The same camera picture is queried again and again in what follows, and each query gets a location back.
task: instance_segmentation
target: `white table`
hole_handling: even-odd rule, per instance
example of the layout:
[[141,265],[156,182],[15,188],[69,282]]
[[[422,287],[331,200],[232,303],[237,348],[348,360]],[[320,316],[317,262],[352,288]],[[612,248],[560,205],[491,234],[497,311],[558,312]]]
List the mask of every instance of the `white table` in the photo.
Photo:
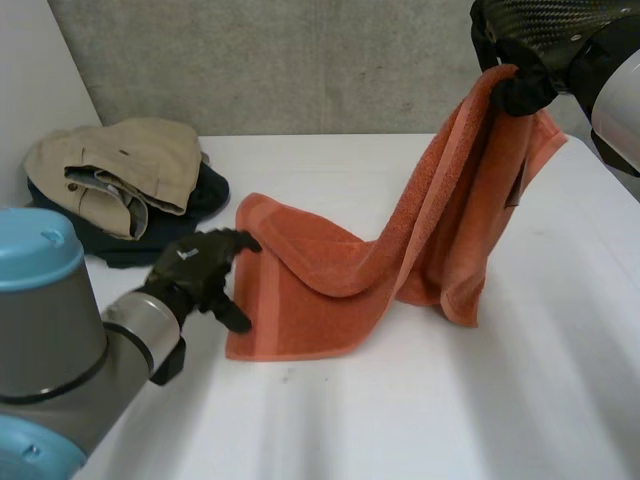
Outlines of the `white table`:
[[[232,188],[203,228],[255,191],[374,239],[431,138],[203,138]],[[101,308],[146,273],[88,265]],[[640,205],[571,139],[490,258],[479,329],[397,303],[348,356],[242,363],[194,316],[183,373],[148,384],[77,478],[640,478],[639,285]]]

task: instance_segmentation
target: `robotic hand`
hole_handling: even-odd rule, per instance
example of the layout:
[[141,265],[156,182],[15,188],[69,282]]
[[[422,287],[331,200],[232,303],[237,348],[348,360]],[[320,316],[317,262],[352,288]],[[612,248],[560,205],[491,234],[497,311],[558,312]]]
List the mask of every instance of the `robotic hand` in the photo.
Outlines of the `robotic hand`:
[[492,102],[529,115],[572,94],[605,163],[640,176],[640,0],[475,0],[482,70],[514,64]]
[[144,285],[98,312],[82,246],[62,215],[0,211],[0,478],[67,480],[147,380],[164,385],[198,309],[251,329],[224,292],[248,233],[197,232],[169,245]]

